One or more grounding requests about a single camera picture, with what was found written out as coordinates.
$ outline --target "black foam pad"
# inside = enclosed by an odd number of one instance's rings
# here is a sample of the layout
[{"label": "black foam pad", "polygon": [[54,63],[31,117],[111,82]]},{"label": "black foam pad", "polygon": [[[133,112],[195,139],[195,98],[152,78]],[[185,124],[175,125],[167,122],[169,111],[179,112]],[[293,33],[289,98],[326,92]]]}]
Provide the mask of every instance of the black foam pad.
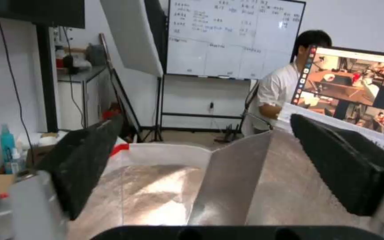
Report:
[{"label": "black foam pad", "polygon": [[60,205],[75,220],[102,175],[122,126],[122,118],[69,132],[38,163],[50,173]]},{"label": "black foam pad", "polygon": [[358,132],[291,115],[294,135],[340,203],[372,216],[384,195],[384,150]]}]

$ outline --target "cardboard box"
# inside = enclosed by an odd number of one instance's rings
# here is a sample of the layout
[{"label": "cardboard box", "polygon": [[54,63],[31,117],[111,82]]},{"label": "cardboard box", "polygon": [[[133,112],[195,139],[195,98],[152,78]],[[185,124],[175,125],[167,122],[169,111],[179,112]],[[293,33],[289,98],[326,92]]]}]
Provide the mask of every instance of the cardboard box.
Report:
[{"label": "cardboard box", "polygon": [[34,162],[32,161],[32,152],[29,149],[29,152],[27,152],[26,167],[33,168],[34,166],[36,166],[36,164],[38,164],[54,148],[54,146],[55,145],[34,147]]}]

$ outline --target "chair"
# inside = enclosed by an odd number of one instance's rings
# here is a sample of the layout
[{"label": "chair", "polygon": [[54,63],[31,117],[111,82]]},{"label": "chair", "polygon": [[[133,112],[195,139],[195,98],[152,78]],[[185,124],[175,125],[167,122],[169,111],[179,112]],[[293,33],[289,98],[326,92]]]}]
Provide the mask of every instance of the chair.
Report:
[{"label": "chair", "polygon": [[244,109],[244,112],[242,112],[242,115],[241,115],[242,120],[239,127],[239,129],[241,129],[241,132],[245,137],[254,135],[253,122],[251,121],[251,118],[256,118],[259,121],[265,122],[268,125],[269,129],[271,130],[273,129],[272,125],[268,121],[258,116],[255,116],[254,114],[248,113],[248,108],[250,107],[253,100],[257,97],[257,92],[259,91],[259,81],[251,80],[250,88],[251,90],[248,93],[247,97],[245,98],[245,109]]}]

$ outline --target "whiteboard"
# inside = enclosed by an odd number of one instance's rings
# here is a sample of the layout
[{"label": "whiteboard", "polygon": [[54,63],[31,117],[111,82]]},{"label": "whiteboard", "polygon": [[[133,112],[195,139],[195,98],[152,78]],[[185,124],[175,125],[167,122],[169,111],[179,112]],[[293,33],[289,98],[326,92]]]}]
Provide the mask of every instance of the whiteboard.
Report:
[{"label": "whiteboard", "polygon": [[305,5],[171,0],[166,73],[261,79],[290,62]]}]

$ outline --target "laptop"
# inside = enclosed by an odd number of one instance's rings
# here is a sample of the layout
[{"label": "laptop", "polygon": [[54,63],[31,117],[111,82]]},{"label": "laptop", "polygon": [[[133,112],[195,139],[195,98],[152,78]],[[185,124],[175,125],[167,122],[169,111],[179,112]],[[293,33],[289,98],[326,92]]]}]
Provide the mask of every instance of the laptop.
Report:
[{"label": "laptop", "polygon": [[384,53],[311,46],[291,103],[384,134]]}]

